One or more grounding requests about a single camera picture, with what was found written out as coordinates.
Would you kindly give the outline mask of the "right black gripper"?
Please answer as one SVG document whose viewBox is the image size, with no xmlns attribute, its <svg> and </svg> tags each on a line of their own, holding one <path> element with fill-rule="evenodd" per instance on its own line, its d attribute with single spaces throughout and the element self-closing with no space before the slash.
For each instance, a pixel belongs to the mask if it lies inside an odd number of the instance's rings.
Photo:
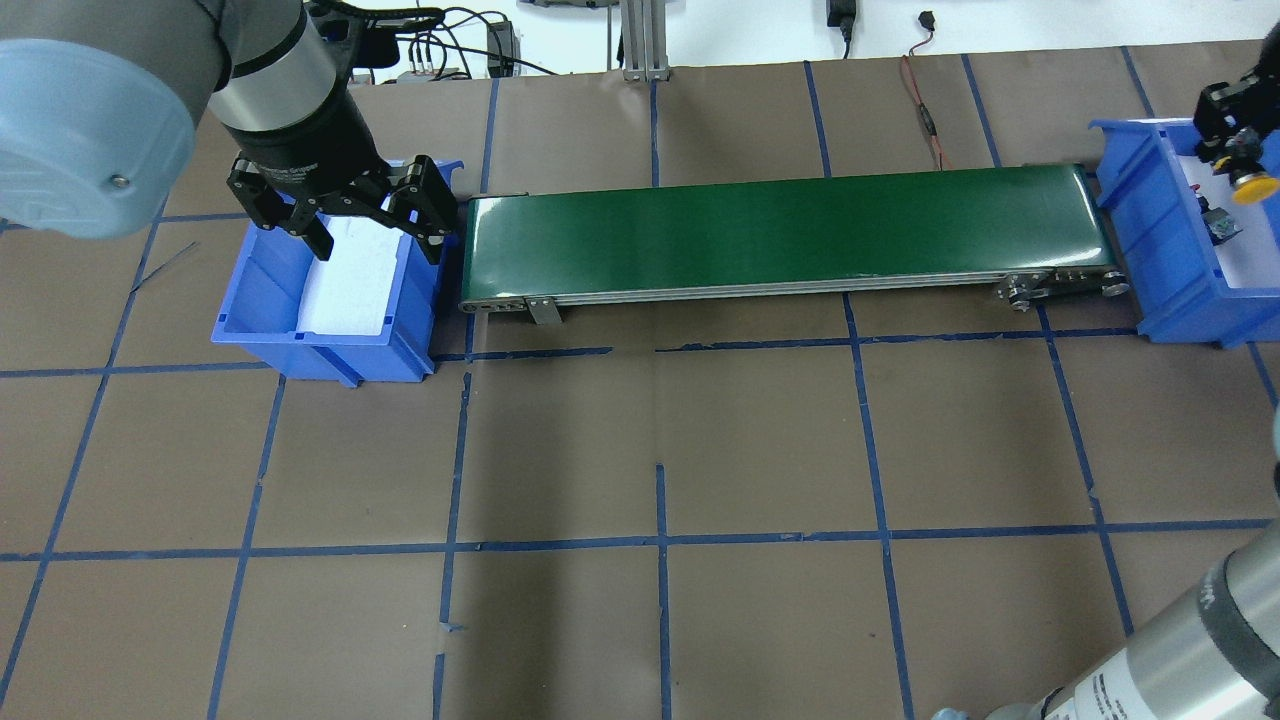
<svg viewBox="0 0 1280 720">
<path fill-rule="evenodd" d="M 1252 70 L 1235 83 L 1208 85 L 1196 104 L 1196 155 L 1201 161 L 1217 161 L 1242 131 L 1252 129 L 1263 141 L 1277 123 L 1277 72 Z"/>
</svg>

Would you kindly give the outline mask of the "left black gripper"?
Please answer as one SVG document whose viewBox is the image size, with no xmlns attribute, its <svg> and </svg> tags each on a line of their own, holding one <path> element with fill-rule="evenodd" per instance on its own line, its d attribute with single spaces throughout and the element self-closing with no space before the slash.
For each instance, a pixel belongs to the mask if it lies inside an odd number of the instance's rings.
<svg viewBox="0 0 1280 720">
<path fill-rule="evenodd" d="M 443 172 L 428 155 L 384 159 L 349 91 L 293 126 L 229 133 L 239 154 L 227 184 L 259 228 L 301 238 L 326 263 L 334 238 L 323 218 L 364 217 L 408 234 L 430 265 L 444 259 L 460 211 Z"/>
</svg>

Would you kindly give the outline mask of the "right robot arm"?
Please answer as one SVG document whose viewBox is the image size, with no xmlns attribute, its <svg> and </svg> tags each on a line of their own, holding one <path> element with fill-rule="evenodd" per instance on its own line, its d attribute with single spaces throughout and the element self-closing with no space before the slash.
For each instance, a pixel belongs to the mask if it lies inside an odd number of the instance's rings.
<svg viewBox="0 0 1280 720">
<path fill-rule="evenodd" d="M 1224 348 L 1277 338 L 1277 32 L 1190 118 L 1102 119 L 1098 176 L 1137 331 Z M 1217 560 L 1123 646 L 996 719 L 1275 719 L 1277 525 Z"/>
</svg>

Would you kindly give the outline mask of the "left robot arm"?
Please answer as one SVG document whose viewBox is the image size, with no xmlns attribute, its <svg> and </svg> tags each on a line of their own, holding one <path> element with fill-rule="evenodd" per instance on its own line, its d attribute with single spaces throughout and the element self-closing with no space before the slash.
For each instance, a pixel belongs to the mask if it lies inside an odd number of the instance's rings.
<svg viewBox="0 0 1280 720">
<path fill-rule="evenodd" d="M 458 208 L 433 159 L 392 165 L 348 88 L 366 29 L 431 29 L 435 6 L 347 1 L 5 1 L 3 218 L 82 240 L 154 219 L 211 113 L 227 184 L 257 228 L 328 260 L 326 219 L 366 218 L 436 263 Z"/>
</svg>

